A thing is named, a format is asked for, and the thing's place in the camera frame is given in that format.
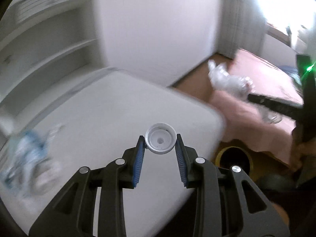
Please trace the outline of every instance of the white bottle cap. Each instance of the white bottle cap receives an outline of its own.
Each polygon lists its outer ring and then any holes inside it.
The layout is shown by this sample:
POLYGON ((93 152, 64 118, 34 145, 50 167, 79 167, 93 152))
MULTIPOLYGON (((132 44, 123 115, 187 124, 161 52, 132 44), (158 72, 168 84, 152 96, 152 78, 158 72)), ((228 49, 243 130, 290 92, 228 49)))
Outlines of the white bottle cap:
POLYGON ((176 140, 176 131, 166 123, 152 125, 145 134, 147 149, 156 154, 166 154, 171 151, 176 140))

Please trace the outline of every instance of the green light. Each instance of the green light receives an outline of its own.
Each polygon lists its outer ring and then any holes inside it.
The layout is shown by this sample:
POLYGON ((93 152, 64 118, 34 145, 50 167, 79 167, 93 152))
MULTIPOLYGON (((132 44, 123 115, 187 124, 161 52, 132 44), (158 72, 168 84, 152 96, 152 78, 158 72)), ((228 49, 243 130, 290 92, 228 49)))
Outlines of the green light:
POLYGON ((315 64, 313 64, 312 66, 309 66, 306 70, 307 70, 308 72, 310 72, 314 66, 315 66, 315 64))

